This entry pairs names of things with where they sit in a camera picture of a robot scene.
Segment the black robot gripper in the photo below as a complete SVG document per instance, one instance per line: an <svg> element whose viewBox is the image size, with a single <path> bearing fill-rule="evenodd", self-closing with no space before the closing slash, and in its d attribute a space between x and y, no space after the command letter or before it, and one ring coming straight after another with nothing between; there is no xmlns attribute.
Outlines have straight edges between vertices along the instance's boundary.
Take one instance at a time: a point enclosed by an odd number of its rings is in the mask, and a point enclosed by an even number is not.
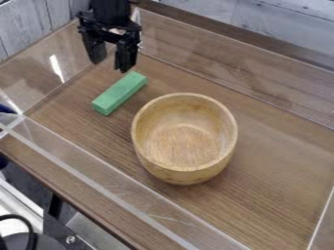
<svg viewBox="0 0 334 250"><path fill-rule="evenodd" d="M137 61L141 26L131 20L129 0L89 0L89 10L79 11L79 34L88 58L100 63L105 43L116 45L115 69L125 73Z"/></svg>

